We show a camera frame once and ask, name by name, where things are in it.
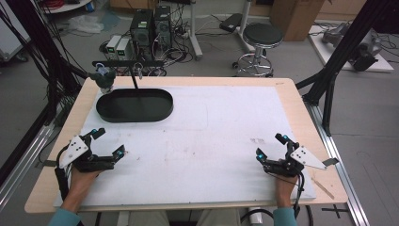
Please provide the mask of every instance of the metal stool base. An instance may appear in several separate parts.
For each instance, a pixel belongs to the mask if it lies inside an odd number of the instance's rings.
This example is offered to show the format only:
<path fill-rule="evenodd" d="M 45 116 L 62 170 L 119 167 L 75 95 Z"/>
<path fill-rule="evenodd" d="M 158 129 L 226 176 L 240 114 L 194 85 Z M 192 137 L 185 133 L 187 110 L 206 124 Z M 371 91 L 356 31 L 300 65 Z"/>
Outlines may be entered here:
<path fill-rule="evenodd" d="M 255 60 L 255 54 L 245 54 L 238 58 L 237 74 L 245 72 L 258 77 L 273 77 L 272 63 L 266 56 L 259 55 L 258 62 L 254 62 Z"/>

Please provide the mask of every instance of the human hand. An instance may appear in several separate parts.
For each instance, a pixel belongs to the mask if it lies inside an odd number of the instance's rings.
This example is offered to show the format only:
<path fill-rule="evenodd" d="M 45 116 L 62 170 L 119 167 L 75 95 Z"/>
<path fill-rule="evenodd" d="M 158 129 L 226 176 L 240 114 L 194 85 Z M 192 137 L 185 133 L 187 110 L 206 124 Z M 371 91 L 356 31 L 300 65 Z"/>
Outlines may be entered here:
<path fill-rule="evenodd" d="M 77 213 L 80 204 L 88 195 L 91 185 L 101 171 L 80 172 L 72 167 L 71 187 L 68 196 L 61 204 L 61 208 Z"/>
<path fill-rule="evenodd" d="M 277 207 L 291 207 L 291 193 L 295 187 L 298 177 L 276 177 L 276 200 Z"/>

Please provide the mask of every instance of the chair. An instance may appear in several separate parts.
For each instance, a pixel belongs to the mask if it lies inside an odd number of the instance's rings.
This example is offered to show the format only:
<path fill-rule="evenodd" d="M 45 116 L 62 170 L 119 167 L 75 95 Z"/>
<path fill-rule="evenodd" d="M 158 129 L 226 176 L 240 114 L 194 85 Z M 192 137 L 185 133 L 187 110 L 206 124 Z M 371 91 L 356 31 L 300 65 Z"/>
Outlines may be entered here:
<path fill-rule="evenodd" d="M 249 24 L 243 33 L 244 41 L 255 47 L 255 53 L 245 54 L 232 64 L 234 69 L 258 77 L 273 77 L 272 63 L 266 57 L 266 49 L 277 47 L 282 42 L 282 33 L 269 24 Z"/>

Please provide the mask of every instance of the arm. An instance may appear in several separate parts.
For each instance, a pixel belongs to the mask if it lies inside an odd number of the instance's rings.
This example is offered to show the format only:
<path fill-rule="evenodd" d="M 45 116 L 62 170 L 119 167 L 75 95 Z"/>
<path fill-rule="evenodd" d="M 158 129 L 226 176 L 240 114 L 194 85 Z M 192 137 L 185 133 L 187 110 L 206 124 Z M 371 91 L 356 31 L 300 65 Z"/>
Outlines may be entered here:
<path fill-rule="evenodd" d="M 276 179 L 276 201 L 278 209 L 273 211 L 275 226 L 296 226 L 294 209 L 291 205 L 291 193 L 297 177 L 279 176 Z"/>
<path fill-rule="evenodd" d="M 53 215 L 48 226 L 69 226 L 77 225 L 80 217 L 76 215 L 80 204 L 88 195 L 91 185 L 100 174 L 95 172 L 80 172 L 72 168 L 71 187 L 61 207 Z"/>

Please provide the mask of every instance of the black tray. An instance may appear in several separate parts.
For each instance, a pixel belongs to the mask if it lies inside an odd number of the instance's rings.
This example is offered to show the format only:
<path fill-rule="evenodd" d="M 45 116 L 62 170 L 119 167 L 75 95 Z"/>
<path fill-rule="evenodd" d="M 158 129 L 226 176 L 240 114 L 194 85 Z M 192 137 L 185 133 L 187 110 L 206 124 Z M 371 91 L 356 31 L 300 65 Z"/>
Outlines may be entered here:
<path fill-rule="evenodd" d="M 108 122 L 161 121 L 173 111 L 173 98 L 163 89 L 115 89 L 96 105 Z"/>

